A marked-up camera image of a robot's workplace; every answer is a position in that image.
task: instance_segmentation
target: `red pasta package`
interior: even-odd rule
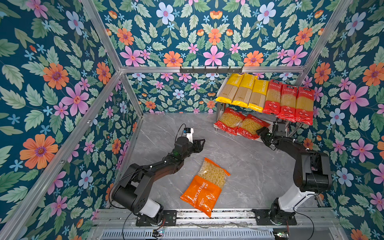
[[[271,80],[269,82],[263,113],[278,114],[280,112],[280,94],[282,85],[281,82],[276,80]]]
[[[243,120],[237,129],[237,133],[243,137],[256,140],[260,138],[256,131],[262,127],[269,127],[269,125],[269,123],[264,122],[263,120],[260,120],[251,114],[248,114],[248,116]]]
[[[296,122],[302,122],[308,125],[313,124],[313,96],[313,89],[299,87],[296,99]]]
[[[283,84],[281,89],[280,113],[276,117],[296,122],[295,107],[296,107],[297,87]]]
[[[215,122],[215,126],[227,133],[236,135],[239,124],[244,120],[245,116],[231,108],[226,108],[220,119]]]

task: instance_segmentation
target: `red macaroni bag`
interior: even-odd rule
[[[271,80],[269,82],[263,113],[278,114],[280,112],[280,94],[282,85],[281,82],[276,80]]]
[[[283,84],[281,89],[280,113],[276,117],[296,122],[295,107],[296,107],[297,87]]]
[[[302,122],[308,125],[313,124],[313,96],[313,89],[299,87],[296,99],[296,122]]]
[[[180,199],[211,217],[225,180],[230,175],[214,161],[205,158],[198,175],[194,177]]]
[[[269,123],[264,122],[263,120],[260,120],[251,114],[248,114],[248,116],[243,120],[237,129],[237,133],[243,137],[256,140],[260,137],[257,135],[256,131],[262,127],[269,127],[269,125]]]
[[[236,135],[239,124],[244,120],[245,116],[231,108],[226,108],[220,119],[215,122],[215,126],[227,133]]]

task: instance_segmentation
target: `orange flower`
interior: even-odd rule
[[[330,66],[331,65],[329,63],[322,63],[317,67],[314,74],[316,83],[321,85],[329,79],[328,74],[331,74],[331,69],[329,68]]]
[[[208,103],[207,103],[207,107],[208,108],[210,108],[210,109],[212,109],[212,108],[214,108],[215,107],[215,102],[214,101],[209,101]]]
[[[309,148],[310,150],[313,150],[313,142],[312,139],[306,138],[303,143],[304,147]]]
[[[60,64],[50,63],[49,68],[45,67],[43,72],[44,81],[48,82],[48,86],[55,88],[57,90],[62,89],[67,86],[67,83],[70,81],[67,70],[63,70],[63,66]]]
[[[146,101],[145,106],[149,109],[155,109],[156,108],[156,104],[152,101]]]
[[[80,220],[77,222],[76,227],[77,227],[77,228],[80,228],[80,227],[83,225],[83,222],[84,222],[84,219],[83,219],[83,218],[80,219]]]
[[[136,127],[137,127],[137,122],[135,122],[135,123],[133,124],[133,128],[132,128],[132,131],[133,131],[133,132],[135,132]]]
[[[109,72],[109,67],[105,65],[104,62],[98,63],[96,68],[96,73],[99,75],[100,82],[103,82],[103,84],[107,84],[109,82],[109,79],[111,78],[111,73]]]
[[[37,169],[42,169],[47,166],[47,161],[51,162],[55,156],[53,153],[58,151],[57,144],[54,144],[55,139],[48,136],[45,139],[44,134],[36,134],[35,139],[28,138],[23,143],[23,147],[27,148],[20,151],[20,159],[27,160],[24,165],[32,169],[37,164]]]
[[[363,82],[367,82],[367,86],[377,86],[380,84],[380,80],[384,81],[384,63],[376,63],[369,66],[369,69],[366,69],[364,72],[365,77],[362,78]]]
[[[381,137],[381,140],[383,140],[383,142],[380,141],[377,143],[377,149],[382,150],[380,156],[384,159],[384,136]]]
[[[259,51],[254,51],[252,53],[248,53],[247,57],[244,58],[244,66],[246,67],[255,67],[260,66],[260,63],[264,61],[264,58],[262,58],[264,55],[262,53],[259,53]]]
[[[119,151],[120,151],[120,147],[121,147],[121,141],[120,141],[120,139],[116,138],[115,141],[113,141],[113,144],[112,144],[112,152],[114,154],[118,154]]]
[[[112,187],[113,187],[113,183],[111,183],[110,185],[109,185],[109,188],[107,189],[107,195],[105,195],[105,201],[108,201],[108,199],[109,199],[109,194],[111,193],[111,189],[112,189]]]
[[[225,32],[225,34],[227,36],[232,36],[233,35],[233,30],[228,28],[227,31]]]
[[[117,35],[118,35],[119,41],[124,43],[127,46],[132,45],[133,42],[135,41],[135,39],[132,36],[132,33],[130,31],[127,31],[127,29],[125,28],[123,29],[119,28]]]
[[[211,33],[208,34],[209,42],[212,43],[212,45],[216,45],[220,42],[221,33],[218,31],[217,28],[214,28],[211,30]]]
[[[181,67],[181,63],[183,62],[183,59],[180,58],[179,53],[175,53],[174,51],[169,51],[169,54],[166,53],[164,55],[164,63],[167,64],[167,67]]]
[[[310,37],[312,37],[313,32],[312,28],[304,28],[302,31],[300,31],[295,40],[297,45],[303,45],[304,43],[308,42],[310,40]]]
[[[37,53],[36,48],[34,46],[29,45],[29,48],[31,49],[32,52]]]
[[[211,16],[212,19],[220,19],[223,16],[223,12],[222,11],[211,11],[209,13],[209,15]]]
[[[368,240],[368,237],[366,235],[363,235],[363,233],[359,229],[352,229],[351,238],[353,240]]]
[[[314,14],[314,18],[319,18],[319,17],[321,17],[322,15],[323,15],[323,10],[319,10],[319,11],[317,11],[315,14]]]
[[[204,30],[200,29],[197,31],[197,35],[203,36],[204,35]]]
[[[111,18],[113,18],[113,19],[118,18],[118,14],[117,14],[116,12],[114,12],[114,11],[109,11],[108,13],[109,13],[109,15],[111,16]]]

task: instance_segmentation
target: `metal beam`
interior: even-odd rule
[[[243,72],[243,73],[303,73],[303,66],[259,66],[259,67],[127,67],[123,66],[121,71],[123,73],[230,73],[230,72]]]
[[[307,61],[304,64],[304,72],[298,76],[295,83],[293,85],[300,86],[303,83],[305,77],[307,77],[308,73],[311,71],[312,66],[315,64],[317,58],[319,57],[321,51],[327,44],[329,38],[331,37],[333,31],[336,29],[339,24],[341,18],[346,13],[349,5],[351,4],[351,0],[340,0],[338,5],[336,6],[335,11],[332,13],[329,18],[327,24],[325,25],[324,31],[319,37],[315,47],[311,51],[308,56]]]
[[[111,39],[107,34],[107,31],[104,27],[104,23],[101,20],[101,17],[96,9],[93,0],[82,0],[81,2],[83,3],[84,9],[87,12],[88,17],[90,18],[97,34],[99,35],[101,44],[104,46],[104,49],[106,50],[109,58],[111,59],[113,67],[116,71],[119,71],[122,67],[121,61],[117,52],[115,51],[115,48],[113,47]]]
[[[141,109],[141,106],[139,104],[139,100],[136,97],[135,92],[133,91],[133,87],[129,83],[128,77],[126,74],[123,74],[123,77],[121,78],[121,82],[127,91],[128,98],[131,100],[131,103],[133,105],[133,108],[135,109],[137,115],[142,118],[143,116],[143,110]]]
[[[120,80],[121,74],[115,73],[107,85],[100,92],[99,96],[93,102],[88,111],[84,114],[79,124],[75,127],[72,133],[68,136],[62,147],[56,153],[55,157],[51,160],[48,166],[44,169],[43,173],[37,179],[33,187],[28,191],[28,194],[23,199],[22,203],[15,210],[11,219],[3,226],[0,231],[0,239],[14,240],[21,232],[29,220],[32,213],[40,203],[40,199],[45,196],[49,186],[56,179],[60,170],[63,168],[67,159],[72,154],[78,142],[83,137],[86,130],[89,128],[89,123],[96,117],[105,99],[109,96],[112,89]]]

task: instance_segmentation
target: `spaghetti package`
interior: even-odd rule
[[[237,128],[244,118],[245,116],[243,114],[231,108],[226,108],[223,115],[221,115],[220,119],[215,122],[214,125],[227,133],[236,135]]]
[[[280,93],[282,86],[283,84],[276,80],[269,82],[263,113],[278,114],[280,112]]]
[[[283,84],[281,89],[280,113],[276,117],[295,122],[297,87]]]
[[[212,209],[224,187],[225,179],[230,175],[212,160],[205,158],[198,175],[194,177],[180,199],[211,217]]]
[[[262,112],[265,105],[266,92],[269,82],[265,80],[256,80],[253,85],[251,98],[249,99],[248,108]]]
[[[299,87],[296,99],[296,122],[313,124],[313,95],[313,89]]]
[[[231,104],[242,79],[243,75],[232,73],[216,101]]]
[[[262,127],[269,127],[269,125],[269,123],[264,122],[263,120],[260,120],[251,114],[248,114],[248,116],[243,120],[237,129],[237,133],[243,137],[256,140],[260,137],[256,131]]]
[[[240,83],[236,96],[232,101],[233,105],[240,107],[248,107],[249,99],[251,98],[253,84],[257,77],[251,74],[244,74],[243,80]]]

